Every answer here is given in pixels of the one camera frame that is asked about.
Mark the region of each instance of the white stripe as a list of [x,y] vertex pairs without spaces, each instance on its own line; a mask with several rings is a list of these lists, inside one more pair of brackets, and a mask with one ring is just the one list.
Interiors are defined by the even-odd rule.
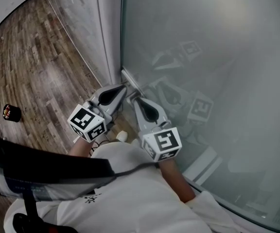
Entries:
[[193,181],[216,156],[217,153],[213,148],[208,147],[205,152],[183,172],[183,175]]
[[219,157],[218,159],[216,159],[216,161],[211,165],[211,167],[208,168],[208,170],[202,175],[202,177],[200,177],[197,181],[196,184],[198,185],[202,185],[202,183],[204,183],[206,181],[206,179],[209,178],[209,176],[211,174],[213,174],[213,172],[218,168],[218,166],[222,163],[222,158]]

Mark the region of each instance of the white shoe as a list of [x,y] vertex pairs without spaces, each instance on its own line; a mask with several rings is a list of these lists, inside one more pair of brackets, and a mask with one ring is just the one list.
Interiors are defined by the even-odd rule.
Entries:
[[118,139],[120,142],[127,141],[128,133],[126,131],[121,131],[117,134],[116,139]]

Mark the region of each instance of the person's right arm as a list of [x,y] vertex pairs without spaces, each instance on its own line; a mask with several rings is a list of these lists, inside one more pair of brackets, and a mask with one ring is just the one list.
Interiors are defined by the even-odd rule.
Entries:
[[158,164],[163,178],[174,192],[177,193],[182,202],[186,203],[195,198],[194,191],[178,170],[173,158]]

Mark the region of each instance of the glass door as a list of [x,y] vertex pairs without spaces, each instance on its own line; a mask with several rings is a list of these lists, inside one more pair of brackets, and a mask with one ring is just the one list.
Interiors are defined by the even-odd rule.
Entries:
[[194,186],[280,232],[280,0],[123,0],[122,66]]

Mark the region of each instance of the white shirt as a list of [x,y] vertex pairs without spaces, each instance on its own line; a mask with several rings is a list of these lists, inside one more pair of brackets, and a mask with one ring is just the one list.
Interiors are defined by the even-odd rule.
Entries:
[[[108,159],[115,173],[150,161],[142,149],[120,142],[102,145],[92,158]],[[211,232],[189,207],[192,201],[189,206],[182,203],[155,167],[120,177],[95,193],[72,201],[38,202],[38,215],[45,222],[70,226],[79,233]],[[26,214],[23,200],[9,208],[6,233],[15,232],[12,221],[16,213]]]

